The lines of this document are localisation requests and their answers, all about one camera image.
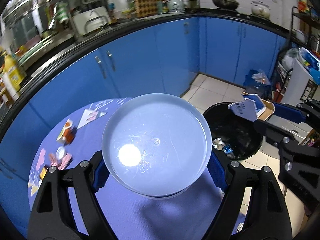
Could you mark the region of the clear plastic packet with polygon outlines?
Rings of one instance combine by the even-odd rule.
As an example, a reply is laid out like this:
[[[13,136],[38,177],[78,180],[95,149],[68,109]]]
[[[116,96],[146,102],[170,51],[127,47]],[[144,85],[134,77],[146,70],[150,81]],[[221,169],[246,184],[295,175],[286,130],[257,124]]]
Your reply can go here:
[[[213,148],[215,148],[216,150],[223,150],[223,148],[226,146],[226,144],[223,142],[223,140],[221,138],[216,138],[212,141],[212,146]]]

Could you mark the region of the brown bottle yellow label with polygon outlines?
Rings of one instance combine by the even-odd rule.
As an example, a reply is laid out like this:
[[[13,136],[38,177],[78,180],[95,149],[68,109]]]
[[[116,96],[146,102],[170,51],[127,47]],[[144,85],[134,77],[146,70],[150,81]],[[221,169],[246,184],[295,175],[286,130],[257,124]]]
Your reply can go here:
[[[41,170],[41,172],[40,172],[40,175],[39,175],[39,177],[40,177],[41,180],[44,179],[44,176],[46,175],[47,170],[48,170],[48,166],[45,165],[45,166],[42,168],[42,170]]]

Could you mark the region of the yellow detergent bottle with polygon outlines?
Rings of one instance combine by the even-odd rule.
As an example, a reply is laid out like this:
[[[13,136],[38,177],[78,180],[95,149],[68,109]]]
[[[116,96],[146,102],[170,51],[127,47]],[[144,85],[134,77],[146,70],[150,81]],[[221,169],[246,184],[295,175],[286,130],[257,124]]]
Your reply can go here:
[[[26,77],[26,74],[10,54],[3,53],[3,56],[4,69],[7,72],[7,75],[14,89],[16,91],[19,91],[21,89],[22,82]]]

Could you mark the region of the mint green kettle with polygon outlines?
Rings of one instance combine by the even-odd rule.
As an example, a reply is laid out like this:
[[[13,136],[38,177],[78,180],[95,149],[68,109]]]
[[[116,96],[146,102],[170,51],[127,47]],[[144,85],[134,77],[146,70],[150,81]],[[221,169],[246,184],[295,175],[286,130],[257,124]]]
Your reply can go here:
[[[184,0],[166,0],[169,13],[184,12]]]

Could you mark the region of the torn blue cardboard box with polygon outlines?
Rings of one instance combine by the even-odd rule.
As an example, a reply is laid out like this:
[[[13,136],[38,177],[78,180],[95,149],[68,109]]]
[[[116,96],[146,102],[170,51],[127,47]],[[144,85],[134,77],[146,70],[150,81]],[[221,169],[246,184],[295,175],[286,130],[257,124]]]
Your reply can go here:
[[[249,121],[266,121],[275,111],[274,104],[263,100],[258,94],[242,92],[242,100],[230,103],[230,109],[235,115]]]

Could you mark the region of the black metal shelf rack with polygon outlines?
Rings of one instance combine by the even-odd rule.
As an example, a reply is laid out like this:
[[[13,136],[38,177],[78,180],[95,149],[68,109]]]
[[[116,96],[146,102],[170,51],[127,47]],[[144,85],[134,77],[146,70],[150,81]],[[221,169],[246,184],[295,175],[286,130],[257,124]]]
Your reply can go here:
[[[271,77],[272,101],[281,102],[289,86],[293,67],[284,62],[291,48],[303,46],[319,57],[319,17],[313,9],[303,12],[298,7],[291,9],[289,35],[279,46],[274,70]]]

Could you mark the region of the small grey bin blue bag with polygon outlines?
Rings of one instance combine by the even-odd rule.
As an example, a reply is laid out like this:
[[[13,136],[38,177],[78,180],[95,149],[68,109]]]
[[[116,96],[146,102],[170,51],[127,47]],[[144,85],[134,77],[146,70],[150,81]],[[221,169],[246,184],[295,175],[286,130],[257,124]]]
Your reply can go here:
[[[271,84],[264,72],[251,69],[245,77],[245,92],[248,94],[258,94],[262,99],[266,99],[271,90]]]

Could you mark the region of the blue foil wrapper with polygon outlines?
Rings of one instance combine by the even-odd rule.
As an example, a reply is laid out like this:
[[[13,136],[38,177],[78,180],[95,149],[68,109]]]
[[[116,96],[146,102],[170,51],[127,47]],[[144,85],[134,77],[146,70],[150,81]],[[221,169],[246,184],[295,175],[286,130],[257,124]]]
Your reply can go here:
[[[227,155],[229,159],[235,159],[234,152],[229,144],[222,148],[222,151]]]

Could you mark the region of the blue kitchen cabinets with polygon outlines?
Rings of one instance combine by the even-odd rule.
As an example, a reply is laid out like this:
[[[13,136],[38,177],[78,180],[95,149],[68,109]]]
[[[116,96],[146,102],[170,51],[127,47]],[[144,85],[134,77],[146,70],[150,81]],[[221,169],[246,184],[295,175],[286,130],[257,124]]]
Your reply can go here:
[[[240,98],[252,69],[273,71],[285,39],[248,23],[189,17],[125,34],[58,70],[3,130],[1,194],[26,194],[40,143],[85,105],[148,93],[184,96],[196,108]]]

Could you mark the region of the blue patterned tablecloth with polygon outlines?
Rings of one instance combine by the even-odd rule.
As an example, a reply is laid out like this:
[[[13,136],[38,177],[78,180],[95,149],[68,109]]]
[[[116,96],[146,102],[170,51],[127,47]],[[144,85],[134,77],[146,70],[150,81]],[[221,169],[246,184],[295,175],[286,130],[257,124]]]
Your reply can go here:
[[[64,118],[29,174],[28,239],[203,239],[225,186],[204,116],[169,94]]]

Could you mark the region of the black round trash bin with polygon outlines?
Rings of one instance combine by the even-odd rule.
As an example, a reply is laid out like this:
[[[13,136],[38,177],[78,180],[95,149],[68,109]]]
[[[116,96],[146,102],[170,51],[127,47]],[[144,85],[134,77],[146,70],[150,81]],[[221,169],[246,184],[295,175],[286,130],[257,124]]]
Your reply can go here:
[[[229,144],[234,152],[235,159],[246,160],[255,155],[261,148],[263,136],[255,131],[253,122],[235,115],[228,105],[230,102],[220,102],[204,111],[212,141],[221,138]]]

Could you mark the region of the blue plastic bag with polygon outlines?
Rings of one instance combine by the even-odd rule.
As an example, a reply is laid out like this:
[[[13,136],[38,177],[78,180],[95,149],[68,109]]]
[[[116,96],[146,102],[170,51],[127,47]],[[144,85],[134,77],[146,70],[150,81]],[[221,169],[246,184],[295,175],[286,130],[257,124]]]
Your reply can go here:
[[[305,48],[299,48],[299,59],[313,79],[319,83],[319,58]]]

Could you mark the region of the white ceramic pot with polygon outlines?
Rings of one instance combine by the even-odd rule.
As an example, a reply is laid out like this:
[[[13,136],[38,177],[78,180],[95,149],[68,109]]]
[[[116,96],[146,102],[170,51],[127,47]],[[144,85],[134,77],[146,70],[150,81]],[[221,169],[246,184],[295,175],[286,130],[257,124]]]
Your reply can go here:
[[[261,1],[252,1],[251,12],[253,15],[263,17],[266,19],[270,18],[270,7]]]

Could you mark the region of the small white plastic lid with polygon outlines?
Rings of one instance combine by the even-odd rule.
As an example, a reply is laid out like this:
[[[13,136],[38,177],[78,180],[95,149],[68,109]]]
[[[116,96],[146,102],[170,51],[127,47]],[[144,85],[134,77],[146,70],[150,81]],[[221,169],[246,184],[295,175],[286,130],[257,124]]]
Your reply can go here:
[[[67,151],[63,146],[60,146],[56,151],[56,159],[61,161],[67,155]]]

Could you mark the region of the black wok with lid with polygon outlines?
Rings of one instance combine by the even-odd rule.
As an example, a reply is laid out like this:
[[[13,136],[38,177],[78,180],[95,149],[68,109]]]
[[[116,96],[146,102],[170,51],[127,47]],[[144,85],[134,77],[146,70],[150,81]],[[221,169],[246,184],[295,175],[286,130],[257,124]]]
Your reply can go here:
[[[236,0],[212,0],[212,2],[216,7],[226,10],[236,10],[239,6]]]

